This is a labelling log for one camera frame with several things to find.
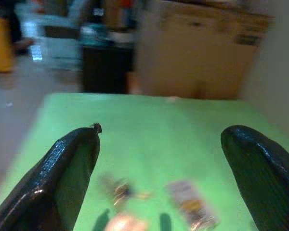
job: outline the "candy wrapper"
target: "candy wrapper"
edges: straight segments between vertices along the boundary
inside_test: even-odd
[[[113,206],[120,212],[124,209],[125,204],[129,199],[134,198],[138,200],[147,200],[151,197],[151,193],[148,192],[135,192],[131,184],[127,179],[115,180],[110,173],[105,173],[101,176],[101,185],[113,200]]]
[[[183,213],[191,231],[214,228],[219,219],[199,196],[193,184],[187,180],[167,185],[171,197]]]

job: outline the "bottle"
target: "bottle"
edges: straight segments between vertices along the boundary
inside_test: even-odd
[[[0,9],[0,73],[14,69],[14,53],[10,38],[9,22],[3,9]]]

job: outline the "green table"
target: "green table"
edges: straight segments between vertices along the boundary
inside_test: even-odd
[[[0,203],[58,138],[94,122],[103,127],[101,152],[75,231],[101,231],[107,217],[114,215],[99,182],[105,172],[127,177],[136,190],[154,194],[150,200],[132,200],[128,206],[150,221],[152,231],[160,230],[160,218],[165,216],[171,218],[173,231],[188,230],[165,190],[166,184],[181,179],[192,180],[215,208],[221,219],[216,231],[255,231],[221,149],[220,134],[230,125],[242,124],[259,130],[289,151],[289,138],[241,101],[54,94],[41,106],[7,174]]]

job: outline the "floor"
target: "floor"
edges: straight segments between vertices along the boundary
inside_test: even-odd
[[[72,64],[64,63],[64,59],[55,57],[51,46],[55,45],[57,53],[60,53],[60,43],[42,36],[39,27],[41,16],[34,15],[33,8],[34,5],[30,3],[19,5],[17,10],[24,35],[34,37],[36,43],[27,55],[16,57],[13,73],[0,74],[0,183],[30,129],[45,95],[79,91],[79,71],[73,61],[75,59],[71,59],[71,55],[75,56],[76,46],[73,47],[72,54],[64,54],[68,56],[66,60],[72,61]],[[68,40],[66,44],[71,47],[73,42],[75,43]]]

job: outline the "small object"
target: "small object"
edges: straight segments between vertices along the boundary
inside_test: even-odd
[[[200,198],[191,182],[177,181],[169,184],[167,188],[192,231],[214,228],[219,223],[218,218]]]
[[[12,102],[5,103],[5,107],[13,107],[13,103]]]
[[[113,197],[113,206],[118,210],[131,198],[147,200],[152,195],[148,192],[135,193],[127,179],[115,181],[111,174],[104,174],[101,182],[106,192]]]
[[[0,73],[9,73],[14,69],[14,53],[6,17],[6,12],[0,9]]]
[[[102,133],[102,126],[100,124],[92,124],[90,125],[91,128],[95,128],[97,130],[97,133]]]
[[[148,224],[134,216],[118,214],[106,226],[105,231],[146,231]]]

